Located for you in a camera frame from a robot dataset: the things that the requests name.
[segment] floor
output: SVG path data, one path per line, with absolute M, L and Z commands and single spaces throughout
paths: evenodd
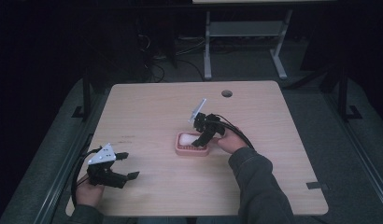
M 289 77 L 279 79 L 268 51 L 273 43 L 267 39 L 218 41 L 211 55 L 211 81 L 274 80 L 284 87 L 310 73 L 299 70 L 308 42 L 288 40 L 280 58 Z M 179 51 L 188 45 L 191 43 L 179 41 L 177 44 Z M 166 59 L 159 59 L 161 56 L 157 58 L 150 82 L 203 81 L 203 52 L 200 48 L 179 54 L 177 68 Z M 323 94 L 319 91 L 320 82 L 321 78 L 318 78 L 297 90 L 283 91 L 318 181 L 328 187 L 323 193 L 329 212 L 320 217 L 296 217 L 296 221 L 311 224 L 383 223 L 383 202 L 377 196 L 358 150 L 360 147 L 364 149 L 383 180 L 383 121 L 369 105 L 363 90 L 350 80 L 348 104 L 357 106 L 363 119 L 345 123 L 335 111 L 336 91 Z M 103 93 L 92 90 L 92 114 L 83 122 L 72 118 L 75 108 L 82 105 L 81 84 L 78 82 L 69 92 L 0 223 L 64 223 L 67 219 L 64 209 L 69 200 L 72 166 L 67 161 L 68 155 L 72 150 L 80 150 L 89 134 L 94 132 L 110 92 L 110 89 Z M 47 201 L 51 203 L 41 208 Z M 106 217 L 104 223 L 127 221 L 130 223 L 133 219 Z

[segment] wooden table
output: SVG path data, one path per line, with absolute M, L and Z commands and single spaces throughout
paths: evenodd
M 233 96 L 223 97 L 225 90 Z M 127 217 L 237 214 L 239 188 L 227 163 L 230 155 L 217 147 L 203 158 L 175 152 L 177 133 L 194 131 L 188 119 L 202 98 L 207 101 L 201 112 L 224 116 L 272 161 L 295 215 L 328 211 L 321 189 L 306 185 L 317 179 L 278 85 L 253 81 L 114 86 L 90 149 L 111 143 L 116 152 L 129 152 L 113 171 L 140 175 L 124 189 L 106 188 L 101 212 Z M 84 164 L 80 176 L 86 170 Z M 73 209 L 69 202 L 66 213 Z

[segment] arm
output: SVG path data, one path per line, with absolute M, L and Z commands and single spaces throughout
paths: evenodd
M 233 154 L 229 164 L 241 190 L 241 223 L 294 223 L 288 198 L 272 174 L 273 164 L 230 130 L 215 141 Z
M 85 175 L 78 182 L 76 197 L 78 204 L 72 216 L 66 224 L 99 224 L 104 216 L 96 209 L 101 201 L 105 186 L 91 185 L 88 176 Z

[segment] pink tray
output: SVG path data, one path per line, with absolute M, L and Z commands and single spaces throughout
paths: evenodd
M 179 144 L 179 138 L 183 133 L 177 134 L 177 141 L 175 142 L 175 152 L 179 156 L 197 156 L 197 157 L 204 157 L 209 154 L 209 147 L 184 147 Z M 199 133 L 188 133 L 191 135 L 199 136 Z

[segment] person's hand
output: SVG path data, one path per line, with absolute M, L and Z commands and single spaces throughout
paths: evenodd
M 85 204 L 96 208 L 102 199 L 104 189 L 105 186 L 103 185 L 91 185 L 89 176 L 85 175 L 78 181 L 76 200 L 78 204 Z
M 222 138 L 214 137 L 212 142 L 218 144 L 221 149 L 230 154 L 235 153 L 241 147 L 248 146 L 236 133 L 227 128 Z

